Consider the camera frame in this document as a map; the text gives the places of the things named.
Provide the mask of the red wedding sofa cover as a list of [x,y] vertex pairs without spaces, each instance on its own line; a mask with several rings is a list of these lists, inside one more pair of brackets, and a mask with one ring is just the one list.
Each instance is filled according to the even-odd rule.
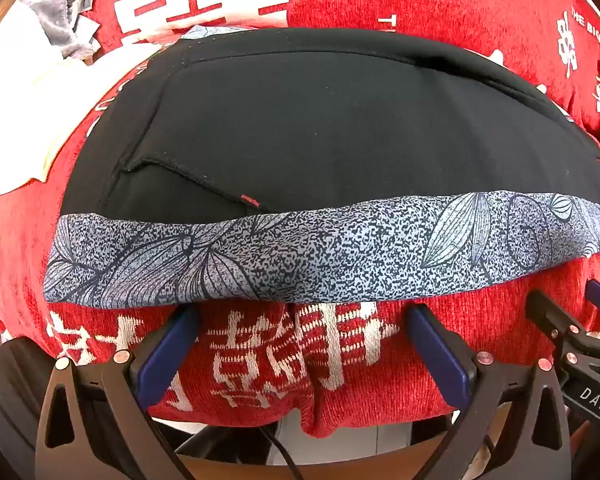
[[[99,309],[43,292],[66,188],[80,151],[123,87],[182,39],[261,29],[357,29],[441,42],[487,58],[532,84],[600,150],[600,12],[590,0],[95,0],[105,54],[160,50],[127,73],[73,131],[44,182],[0,195],[0,327],[49,358],[80,365],[135,347],[178,304]],[[548,350],[524,320],[542,289],[586,326],[600,315],[585,284],[600,254],[469,292],[419,299],[286,302],[196,300],[199,341],[152,414],[179,422],[253,427],[291,411],[326,437],[342,427],[411,422],[446,405],[406,340],[404,314],[428,304],[441,321],[499,360],[530,363]]]

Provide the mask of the cream folded cloth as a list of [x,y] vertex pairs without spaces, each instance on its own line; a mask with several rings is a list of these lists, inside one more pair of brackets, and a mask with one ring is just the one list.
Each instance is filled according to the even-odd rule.
[[159,50],[131,44],[92,65],[64,58],[34,11],[14,3],[0,23],[0,195],[33,179],[44,182],[87,113]]

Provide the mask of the grey crumpled garment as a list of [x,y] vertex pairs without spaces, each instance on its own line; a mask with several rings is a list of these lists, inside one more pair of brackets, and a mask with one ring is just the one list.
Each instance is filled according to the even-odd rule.
[[100,43],[95,38],[100,24],[84,13],[93,9],[95,0],[19,1],[36,14],[50,44],[64,58],[92,62],[100,49]]

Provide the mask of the black pants patterned waistband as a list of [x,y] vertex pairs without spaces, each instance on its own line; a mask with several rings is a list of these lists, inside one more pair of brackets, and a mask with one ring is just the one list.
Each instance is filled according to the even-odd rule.
[[600,150],[487,58],[357,29],[182,39],[88,136],[43,292],[419,299],[600,254]]

